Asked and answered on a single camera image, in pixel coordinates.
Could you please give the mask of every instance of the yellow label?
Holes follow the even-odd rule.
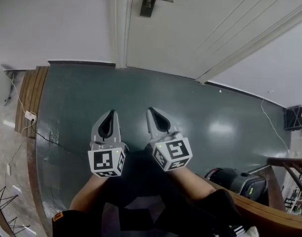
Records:
[[[53,221],[55,222],[56,220],[62,218],[64,215],[63,215],[63,212],[59,212],[58,214],[56,214],[54,217],[53,217]]]

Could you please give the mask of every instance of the vacuum cleaner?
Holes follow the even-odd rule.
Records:
[[[267,181],[233,168],[215,168],[205,178],[253,201],[267,191]]]

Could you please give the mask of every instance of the white cable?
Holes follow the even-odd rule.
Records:
[[[22,102],[21,102],[21,99],[20,99],[19,93],[18,93],[18,91],[17,91],[17,88],[16,88],[16,86],[15,86],[14,83],[13,83],[14,77],[13,77],[12,79],[10,79],[10,77],[6,74],[6,72],[5,72],[4,70],[2,70],[1,68],[0,68],[0,70],[1,70],[2,72],[4,72],[5,75],[8,77],[8,79],[11,81],[11,84],[12,84],[12,86],[14,87],[14,90],[15,90],[16,93],[17,93],[19,102],[20,102],[20,104],[21,104],[21,106],[22,106],[23,113],[26,114],[26,111],[24,110],[24,106],[23,106],[23,104],[22,104]],[[27,128],[33,126],[33,125],[37,122],[37,119],[38,119],[37,115],[36,115],[34,112],[30,112],[30,113],[32,113],[32,114],[34,114],[34,115],[36,116],[36,120],[35,120],[31,125],[29,125],[29,126],[23,128],[23,129],[21,130],[21,133],[22,133],[25,129],[27,129]]]
[[[23,104],[22,104],[22,102],[21,102],[21,99],[20,99],[20,97],[19,97],[19,93],[18,93],[18,91],[17,91],[17,88],[16,88],[16,86],[15,86],[14,83],[13,83],[13,79],[11,80],[10,77],[6,74],[6,72],[5,72],[4,70],[2,70],[2,69],[0,69],[0,70],[3,71],[3,72],[5,73],[5,75],[8,77],[8,79],[11,81],[11,84],[12,84],[12,86],[14,87],[14,90],[15,90],[16,93],[17,93],[19,102],[20,102],[20,104],[21,104],[21,106],[22,106],[22,110],[23,110],[24,113],[26,113],[26,111],[24,110]]]
[[[13,158],[14,158],[15,155],[18,153],[18,151],[20,150],[20,148],[21,148],[21,146],[22,146],[22,144],[23,144],[24,142],[25,142],[25,140],[21,142],[19,148],[18,148],[17,151],[12,155],[11,161],[10,161],[7,165],[10,166],[10,164],[11,164],[12,161],[13,161]],[[5,187],[6,187],[6,182],[7,182],[7,171],[6,171],[5,174],[4,174],[4,186],[5,186]]]
[[[21,130],[21,133],[22,133],[25,129],[27,129],[27,128],[33,126],[36,122],[37,122],[37,120],[35,120],[31,125],[28,125],[27,127],[23,128],[23,129]]]
[[[285,148],[287,149],[287,151],[289,152],[289,148],[287,147],[287,145],[286,145],[286,143],[285,143],[285,141],[279,136],[279,134],[277,133],[277,131],[276,131],[276,129],[275,129],[275,127],[274,127],[274,125],[273,125],[273,123],[271,122],[271,120],[270,120],[270,118],[269,118],[269,116],[267,115],[267,113],[264,111],[264,109],[263,109],[263,102],[264,102],[264,98],[263,98],[263,100],[262,100],[262,102],[261,102],[261,105],[260,105],[260,107],[261,107],[261,109],[263,110],[263,112],[264,112],[264,114],[266,115],[266,117],[268,118],[268,120],[269,120],[269,122],[270,122],[270,124],[271,124],[271,126],[273,127],[273,129],[274,129],[274,131],[275,131],[275,133],[277,134],[277,136],[278,136],[278,138],[279,139],[281,139],[281,141],[284,143],[284,145],[285,145]]]

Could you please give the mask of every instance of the dark green floor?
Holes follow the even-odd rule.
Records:
[[[179,121],[193,159],[188,167],[202,176],[214,167],[242,171],[286,152],[261,110],[261,100],[193,80],[156,72],[92,65],[51,65],[43,88],[38,132],[71,152],[37,137],[37,168],[45,213],[69,207],[90,177],[87,160],[91,127],[110,109],[119,114],[122,140],[131,151],[149,142],[145,113],[157,107]],[[264,102],[279,135],[283,109]]]

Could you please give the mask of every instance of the door frame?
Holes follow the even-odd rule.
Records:
[[[110,29],[117,69],[127,67],[127,47],[132,1],[110,0]]]
[[[127,48],[129,39],[129,24],[133,0],[113,0],[111,4],[111,25],[113,31],[113,46],[116,53],[116,68],[127,67]],[[269,44],[285,32],[302,22],[302,5],[285,16],[261,35],[244,45],[235,53],[215,65],[209,71],[198,77],[196,81],[205,83],[216,75],[242,61],[249,55]]]

